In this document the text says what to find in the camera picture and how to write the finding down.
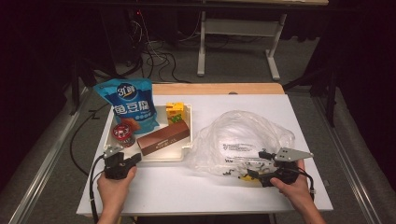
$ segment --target clear plastic bag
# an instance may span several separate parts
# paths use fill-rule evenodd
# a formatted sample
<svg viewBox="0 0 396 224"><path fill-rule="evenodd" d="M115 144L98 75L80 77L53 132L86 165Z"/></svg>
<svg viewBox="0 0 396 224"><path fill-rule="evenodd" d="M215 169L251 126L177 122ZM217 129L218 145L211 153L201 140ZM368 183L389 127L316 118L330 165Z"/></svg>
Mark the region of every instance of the clear plastic bag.
<svg viewBox="0 0 396 224"><path fill-rule="evenodd" d="M214 175L243 176L247 169L273 172L271 161L259 158L259 151L277 153L281 147L294 148L294 134L247 111L224 113L198 132L186 156L191 169Z"/></svg>

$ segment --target plastic bag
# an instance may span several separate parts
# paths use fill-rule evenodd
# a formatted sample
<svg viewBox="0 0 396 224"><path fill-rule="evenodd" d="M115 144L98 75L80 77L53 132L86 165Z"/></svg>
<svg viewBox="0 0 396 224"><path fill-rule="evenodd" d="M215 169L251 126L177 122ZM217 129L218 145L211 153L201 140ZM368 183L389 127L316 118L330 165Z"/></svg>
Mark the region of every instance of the plastic bag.
<svg viewBox="0 0 396 224"><path fill-rule="evenodd" d="M135 134L148 133L159 126L148 78L114 78L93 88L113 105L117 123L127 123Z"/></svg>
<svg viewBox="0 0 396 224"><path fill-rule="evenodd" d="M272 161L259 158L259 151L277 153L294 147L294 134L247 111L224 113L198 132L186 163L192 169L214 175L244 176L247 169L273 172Z"/></svg>

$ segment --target blue snack bag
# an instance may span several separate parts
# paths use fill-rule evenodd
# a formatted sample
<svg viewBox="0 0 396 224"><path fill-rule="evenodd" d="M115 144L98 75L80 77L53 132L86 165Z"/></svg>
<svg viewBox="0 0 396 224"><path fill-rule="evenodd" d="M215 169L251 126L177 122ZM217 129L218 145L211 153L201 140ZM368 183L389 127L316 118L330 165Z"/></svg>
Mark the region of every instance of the blue snack bag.
<svg viewBox="0 0 396 224"><path fill-rule="evenodd" d="M149 133L159 126L148 78L114 78L93 88L113 105L117 122L129 124L135 134Z"/></svg>

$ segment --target white desk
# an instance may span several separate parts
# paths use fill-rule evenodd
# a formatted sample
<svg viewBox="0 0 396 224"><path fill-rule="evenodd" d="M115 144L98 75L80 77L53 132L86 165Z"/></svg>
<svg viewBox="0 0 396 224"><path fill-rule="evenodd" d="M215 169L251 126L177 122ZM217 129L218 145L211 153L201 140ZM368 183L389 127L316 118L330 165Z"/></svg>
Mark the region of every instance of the white desk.
<svg viewBox="0 0 396 224"><path fill-rule="evenodd" d="M243 109L262 115L289 130L296 137L295 148L309 151L303 133L285 94L255 95L154 95L155 105L182 101L192 106L192 134L209 125L222 113ZM109 129L108 120L104 135ZM103 153L102 136L96 157ZM306 171L315 180L315 204L319 210L332 210L332 204L320 179L314 159L305 160ZM103 170L99 162L96 173ZM138 163L136 177L124 205L123 216L254 214L292 210L289 201L275 188L262 188L258 182L234 177L195 172L183 162ZM102 211L99 193L95 190L98 213ZM88 184L84 189L78 214L92 213Z"/></svg>
<svg viewBox="0 0 396 224"><path fill-rule="evenodd" d="M278 5L299 5L299 6L327 6L328 0L218 0L219 2L243 2L243 3L261 3L261 4L278 4ZM201 43L198 54L198 77L205 75L205 35L250 35L250 36L268 36L272 37L272 44L268 49L264 49L265 58L268 62L273 80L280 80L277 71L274 54L285 25L287 15L282 14L278 21L240 21L240 20L219 20L208 19L206 13L201 12Z"/></svg>

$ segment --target white table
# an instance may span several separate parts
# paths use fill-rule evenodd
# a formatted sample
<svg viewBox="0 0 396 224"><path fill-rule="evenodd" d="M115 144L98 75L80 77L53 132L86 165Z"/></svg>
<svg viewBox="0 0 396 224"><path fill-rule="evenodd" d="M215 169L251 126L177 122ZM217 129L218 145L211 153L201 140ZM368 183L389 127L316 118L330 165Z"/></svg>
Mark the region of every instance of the white table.
<svg viewBox="0 0 396 224"><path fill-rule="evenodd" d="M291 130L296 137L295 148L309 151L285 94L154 96L155 105L178 101L192 106L193 136L224 112L240 109L261 115ZM111 120L108 120L95 158L103 153L104 136L110 123ZM315 181L315 204L321 211L332 210L314 159L306 159L305 168ZM95 172L103 170L103 165L99 162ZM137 167L138 172L131 184L123 216L255 214L293 210L277 189L262 188L258 182L196 172L187 168L184 162L138 163ZM93 189L97 210L101 213L102 204L96 185ZM77 213L87 216L92 213L88 183Z"/></svg>

